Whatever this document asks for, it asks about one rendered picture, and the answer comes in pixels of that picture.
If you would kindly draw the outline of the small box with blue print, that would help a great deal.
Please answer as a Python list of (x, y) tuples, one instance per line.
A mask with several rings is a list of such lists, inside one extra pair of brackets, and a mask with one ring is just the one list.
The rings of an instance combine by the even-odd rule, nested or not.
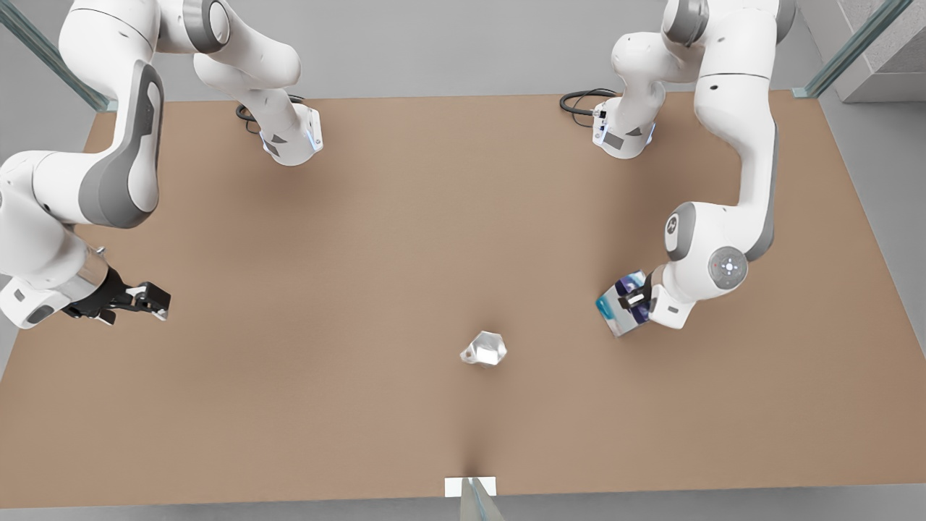
[(628, 275), (629, 274), (615, 281), (613, 286), (609, 287), (608, 290), (596, 300), (596, 307), (598, 307), (599, 313), (606, 321), (606, 324), (608, 324), (608, 328), (616, 339), (623, 336), (623, 334), (638, 329), (642, 324), (647, 323), (636, 323), (634, 316), (627, 310)]

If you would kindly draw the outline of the clear faceted glass cup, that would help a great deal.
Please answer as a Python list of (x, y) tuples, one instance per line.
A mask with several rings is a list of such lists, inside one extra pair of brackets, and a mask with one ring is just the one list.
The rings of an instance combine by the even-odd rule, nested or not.
[(506, 353), (506, 344), (500, 334), (480, 331), (459, 356), (466, 364), (480, 364), (484, 367), (491, 367), (502, 362), (506, 357)]

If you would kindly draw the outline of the grey stone block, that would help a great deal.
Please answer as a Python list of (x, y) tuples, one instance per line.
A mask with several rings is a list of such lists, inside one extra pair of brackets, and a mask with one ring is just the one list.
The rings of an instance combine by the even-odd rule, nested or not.
[[(885, 0), (797, 0), (826, 62)], [(844, 103), (926, 102), (926, 0), (912, 0), (832, 86)]]

